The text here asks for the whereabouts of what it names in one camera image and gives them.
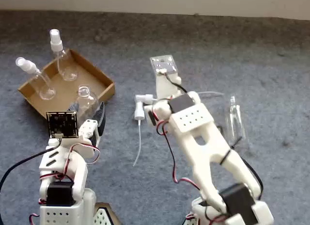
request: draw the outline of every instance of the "transparent bottle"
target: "transparent bottle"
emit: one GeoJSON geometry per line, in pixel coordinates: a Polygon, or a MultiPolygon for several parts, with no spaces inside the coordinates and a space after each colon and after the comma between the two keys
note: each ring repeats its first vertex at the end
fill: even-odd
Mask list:
{"type": "Polygon", "coordinates": [[[41,99],[50,100],[56,95],[56,90],[52,87],[48,75],[41,72],[33,62],[23,57],[18,57],[16,65],[26,73],[33,75],[29,83],[41,99]]]}
{"type": "Polygon", "coordinates": [[[74,110],[77,112],[78,125],[80,126],[85,120],[91,119],[98,108],[98,98],[91,92],[91,88],[87,85],[79,86],[78,97],[74,105],[74,110]]]}
{"type": "Polygon", "coordinates": [[[234,146],[236,151],[249,149],[246,130],[241,119],[240,105],[236,103],[235,96],[230,97],[229,113],[227,116],[228,143],[234,146]]]}
{"type": "Polygon", "coordinates": [[[49,31],[50,45],[56,58],[56,65],[59,74],[65,81],[74,81],[77,79],[78,71],[70,51],[65,51],[60,38],[59,30],[49,31]]]}

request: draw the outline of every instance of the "floor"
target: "floor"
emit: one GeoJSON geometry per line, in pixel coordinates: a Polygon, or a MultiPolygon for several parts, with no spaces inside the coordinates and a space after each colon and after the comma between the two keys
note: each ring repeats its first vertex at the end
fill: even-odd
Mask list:
{"type": "MultiPolygon", "coordinates": [[[[17,88],[27,80],[15,66],[26,57],[43,67],[51,60],[49,33],[61,31],[72,48],[116,84],[107,102],[100,161],[89,166],[87,186],[97,201],[109,202],[125,225],[182,224],[199,192],[174,184],[165,140],[142,123],[141,157],[134,95],[155,94],[149,58],[172,54],[183,86],[235,94],[250,150],[240,154],[264,182],[263,200],[275,224],[309,224],[310,194],[310,22],[278,18],[195,15],[0,11],[0,175],[15,162],[45,148],[46,121],[17,88]]],[[[192,177],[170,137],[177,176],[192,177]]],[[[5,224],[27,223],[39,212],[40,158],[14,170],[1,192],[5,224]]],[[[212,165],[215,185],[233,182],[212,165]]]]}

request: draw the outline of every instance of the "circuit board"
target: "circuit board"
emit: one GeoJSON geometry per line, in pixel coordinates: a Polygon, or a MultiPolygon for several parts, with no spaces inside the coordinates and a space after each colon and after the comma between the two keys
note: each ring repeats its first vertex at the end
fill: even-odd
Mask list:
{"type": "Polygon", "coordinates": [[[75,111],[47,112],[46,114],[51,138],[78,138],[78,120],[75,111]]]}

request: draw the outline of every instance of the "cardboard box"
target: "cardboard box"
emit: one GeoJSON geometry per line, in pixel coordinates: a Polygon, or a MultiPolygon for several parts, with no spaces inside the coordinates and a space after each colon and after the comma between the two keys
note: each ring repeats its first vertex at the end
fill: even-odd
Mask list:
{"type": "Polygon", "coordinates": [[[42,100],[29,84],[24,83],[18,91],[25,99],[44,117],[47,111],[66,111],[76,100],[78,87],[82,84],[89,85],[91,91],[96,94],[99,102],[105,102],[115,93],[115,85],[100,69],[93,66],[79,53],[69,50],[74,59],[74,67],[78,69],[78,78],[75,81],[64,81],[56,68],[56,60],[43,68],[43,71],[51,78],[56,89],[56,95],[51,100],[42,100]]]}

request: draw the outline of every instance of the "white wall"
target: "white wall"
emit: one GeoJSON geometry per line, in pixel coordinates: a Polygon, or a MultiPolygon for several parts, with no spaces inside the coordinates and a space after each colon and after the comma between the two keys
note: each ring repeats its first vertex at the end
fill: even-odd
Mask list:
{"type": "Polygon", "coordinates": [[[199,13],[310,20],[310,0],[0,0],[0,9],[199,13]]]}

